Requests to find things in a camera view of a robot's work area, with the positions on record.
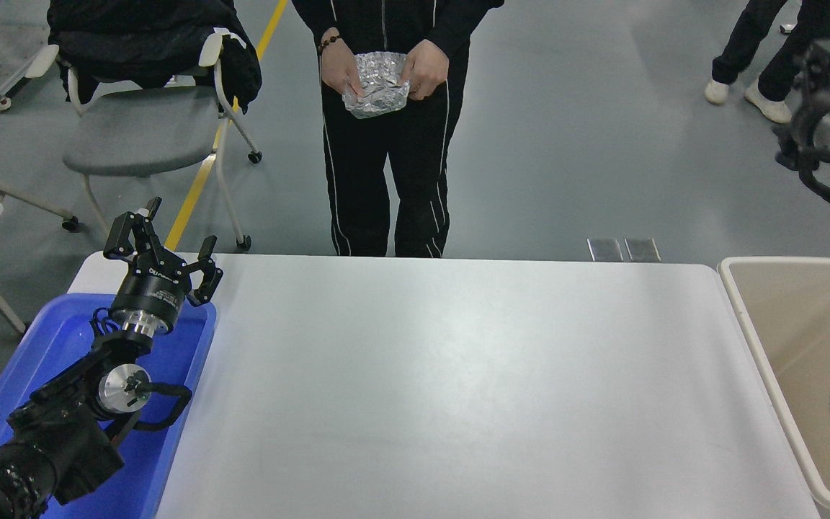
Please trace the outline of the person's left hand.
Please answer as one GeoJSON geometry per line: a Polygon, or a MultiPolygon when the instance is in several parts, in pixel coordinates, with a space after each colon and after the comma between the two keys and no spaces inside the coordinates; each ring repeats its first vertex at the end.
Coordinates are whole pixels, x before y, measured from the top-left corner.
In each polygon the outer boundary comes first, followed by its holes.
{"type": "Polygon", "coordinates": [[[409,85],[408,98],[424,101],[448,78],[450,59],[431,40],[422,40],[406,55],[399,82],[409,85]]]}

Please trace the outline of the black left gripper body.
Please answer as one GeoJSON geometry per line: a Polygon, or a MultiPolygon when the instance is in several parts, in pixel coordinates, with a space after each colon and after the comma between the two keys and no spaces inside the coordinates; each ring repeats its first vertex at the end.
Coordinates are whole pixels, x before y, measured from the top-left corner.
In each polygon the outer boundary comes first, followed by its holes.
{"type": "Polygon", "coordinates": [[[188,293],[186,278],[171,278],[155,268],[131,265],[113,299],[111,319],[127,321],[139,311],[155,316],[161,328],[174,328],[188,293]]]}

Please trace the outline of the person's right hand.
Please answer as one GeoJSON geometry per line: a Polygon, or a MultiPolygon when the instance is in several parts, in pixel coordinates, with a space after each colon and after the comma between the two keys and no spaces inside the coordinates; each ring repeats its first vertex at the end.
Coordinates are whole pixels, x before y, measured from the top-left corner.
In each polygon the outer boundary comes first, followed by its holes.
{"type": "Polygon", "coordinates": [[[320,76],[323,84],[336,93],[348,89],[356,96],[365,96],[354,53],[336,27],[330,27],[320,38],[320,76]]]}

